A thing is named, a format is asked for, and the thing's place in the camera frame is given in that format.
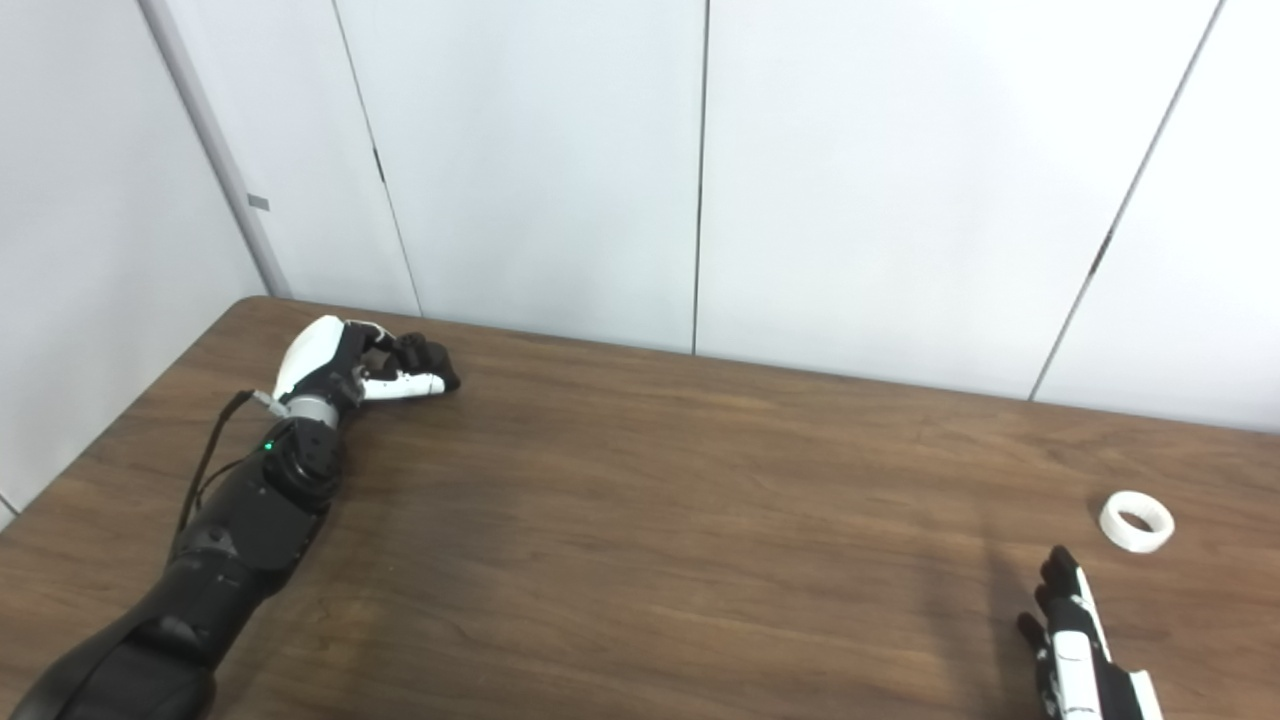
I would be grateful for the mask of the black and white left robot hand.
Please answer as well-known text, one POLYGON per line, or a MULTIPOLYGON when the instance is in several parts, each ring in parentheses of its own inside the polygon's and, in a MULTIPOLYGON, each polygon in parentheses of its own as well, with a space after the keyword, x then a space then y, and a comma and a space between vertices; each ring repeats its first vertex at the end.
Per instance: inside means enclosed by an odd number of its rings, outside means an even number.
POLYGON ((448 350, 424 334, 325 315, 285 351, 271 401, 287 407, 311 397, 348 413, 369 401, 447 395, 461 386, 448 350))

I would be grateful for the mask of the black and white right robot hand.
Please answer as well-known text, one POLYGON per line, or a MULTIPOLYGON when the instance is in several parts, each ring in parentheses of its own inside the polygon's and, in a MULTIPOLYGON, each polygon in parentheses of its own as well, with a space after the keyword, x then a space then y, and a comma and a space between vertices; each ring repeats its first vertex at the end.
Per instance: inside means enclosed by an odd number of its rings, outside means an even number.
POLYGON ((1036 662, 1046 719, 1162 719, 1146 670, 1114 661, 1087 574, 1057 544, 1039 566, 1038 614, 1020 612, 1016 629, 1036 662))

